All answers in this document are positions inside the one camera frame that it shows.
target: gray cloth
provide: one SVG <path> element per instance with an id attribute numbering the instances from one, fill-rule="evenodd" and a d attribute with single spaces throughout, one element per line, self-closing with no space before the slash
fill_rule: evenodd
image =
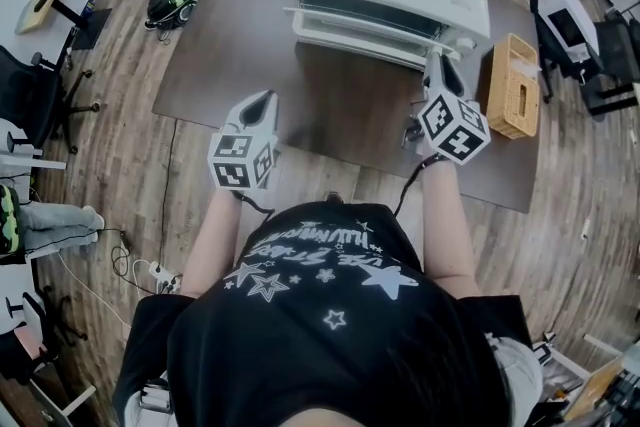
<path id="1" fill-rule="evenodd" d="M 27 252 L 34 249 L 57 251 L 65 247 L 86 246 L 98 240 L 96 230 L 103 221 L 92 208 L 32 202 L 20 207 L 20 225 Z"/>

